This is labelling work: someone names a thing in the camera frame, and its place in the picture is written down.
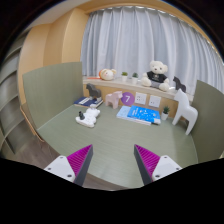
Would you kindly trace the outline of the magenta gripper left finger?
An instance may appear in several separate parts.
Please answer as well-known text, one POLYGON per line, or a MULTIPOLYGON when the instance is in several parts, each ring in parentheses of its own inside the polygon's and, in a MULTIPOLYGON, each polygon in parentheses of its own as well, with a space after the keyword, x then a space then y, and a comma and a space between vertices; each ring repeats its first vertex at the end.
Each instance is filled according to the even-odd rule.
POLYGON ((44 168, 56 176, 82 186, 93 156, 93 145, 90 144, 69 156, 59 155, 44 168))

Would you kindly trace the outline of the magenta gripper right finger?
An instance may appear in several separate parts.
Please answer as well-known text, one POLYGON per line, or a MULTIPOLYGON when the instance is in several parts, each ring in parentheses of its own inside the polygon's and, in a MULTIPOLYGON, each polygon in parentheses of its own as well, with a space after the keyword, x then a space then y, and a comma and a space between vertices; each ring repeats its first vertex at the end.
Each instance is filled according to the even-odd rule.
POLYGON ((134 156, 144 185, 181 170, 168 155, 158 156, 137 144, 134 145, 134 156))

